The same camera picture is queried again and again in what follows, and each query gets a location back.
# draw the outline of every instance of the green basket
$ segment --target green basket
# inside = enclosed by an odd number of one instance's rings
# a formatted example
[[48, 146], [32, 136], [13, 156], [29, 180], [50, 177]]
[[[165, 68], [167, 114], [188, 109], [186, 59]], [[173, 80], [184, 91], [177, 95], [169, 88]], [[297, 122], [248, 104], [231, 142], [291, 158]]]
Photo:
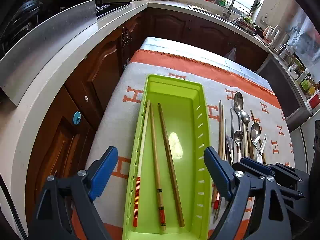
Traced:
[[[150, 115], [148, 118], [141, 171], [138, 227], [133, 227], [135, 178], [138, 170], [140, 138], [147, 100], [154, 109], [157, 154], [163, 191], [166, 230], [160, 229], [153, 166]], [[165, 154], [158, 103], [172, 152], [185, 227], [180, 228]], [[212, 180], [204, 165], [204, 149], [210, 145], [207, 104], [199, 83], [172, 77], [149, 75], [134, 138], [126, 194], [123, 240], [208, 238]]]

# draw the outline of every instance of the metal bolt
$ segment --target metal bolt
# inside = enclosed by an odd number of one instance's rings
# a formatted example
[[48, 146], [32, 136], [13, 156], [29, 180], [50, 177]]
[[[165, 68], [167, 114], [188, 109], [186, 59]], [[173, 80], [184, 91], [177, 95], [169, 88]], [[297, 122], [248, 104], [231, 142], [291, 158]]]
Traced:
[[77, 174], [78, 174], [78, 176], [83, 177], [84, 175], [87, 174], [87, 171], [86, 170], [79, 170]]
[[275, 178], [272, 177], [272, 176], [270, 176], [270, 175], [268, 175], [268, 176], [267, 176], [267, 180], [269, 180], [270, 182], [274, 182], [274, 181], [275, 181]]
[[48, 177], [47, 177], [47, 181], [53, 181], [54, 180], [54, 176], [53, 175], [49, 175]]
[[242, 171], [236, 171], [235, 174], [238, 178], [242, 178], [244, 176], [244, 173]]

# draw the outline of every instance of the metal faucet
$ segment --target metal faucet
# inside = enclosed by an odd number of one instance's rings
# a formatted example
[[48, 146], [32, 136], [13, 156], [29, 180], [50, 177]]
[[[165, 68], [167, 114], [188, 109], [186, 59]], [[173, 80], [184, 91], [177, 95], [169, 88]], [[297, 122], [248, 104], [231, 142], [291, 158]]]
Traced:
[[232, 0], [232, 3], [229, 5], [227, 13], [223, 13], [223, 16], [225, 17], [226, 20], [229, 20], [229, 18], [231, 16], [231, 11], [232, 11], [234, 3], [235, 3], [235, 0]]

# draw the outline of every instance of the white countertop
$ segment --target white countertop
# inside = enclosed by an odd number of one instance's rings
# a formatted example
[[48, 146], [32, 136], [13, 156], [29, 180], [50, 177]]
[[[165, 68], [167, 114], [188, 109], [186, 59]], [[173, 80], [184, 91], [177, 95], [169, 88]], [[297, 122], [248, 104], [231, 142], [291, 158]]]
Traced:
[[[268, 51], [268, 47], [262, 42], [233, 24], [190, 9], [187, 4], [173, 1], [135, 1], [99, 19], [97, 23], [77, 35], [44, 66], [17, 108], [9, 99], [0, 104], [0, 171], [26, 231], [24, 194], [28, 163], [33, 143], [48, 108], [68, 76], [83, 58], [118, 26], [147, 7], [174, 10], [201, 17], [242, 35]], [[0, 203], [2, 212], [18, 232], [2, 192], [0, 192]]]

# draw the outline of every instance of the chopstick with red striped handle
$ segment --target chopstick with red striped handle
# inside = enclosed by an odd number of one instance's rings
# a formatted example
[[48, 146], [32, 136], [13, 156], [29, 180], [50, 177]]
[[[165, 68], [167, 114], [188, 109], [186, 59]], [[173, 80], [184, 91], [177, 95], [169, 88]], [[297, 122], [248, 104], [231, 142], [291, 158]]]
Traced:
[[137, 172], [137, 180], [136, 180], [136, 189], [135, 189], [135, 195], [134, 195], [133, 227], [135, 227], [135, 228], [138, 226], [138, 206], [139, 206], [141, 168], [142, 168], [142, 160], [143, 160], [144, 142], [146, 139], [149, 108], [150, 108], [150, 100], [148, 100], [148, 102], [147, 102], [146, 112], [144, 115], [142, 136], [141, 136], [141, 145], [140, 145], [140, 155], [139, 155], [139, 162], [138, 162], [138, 172]]

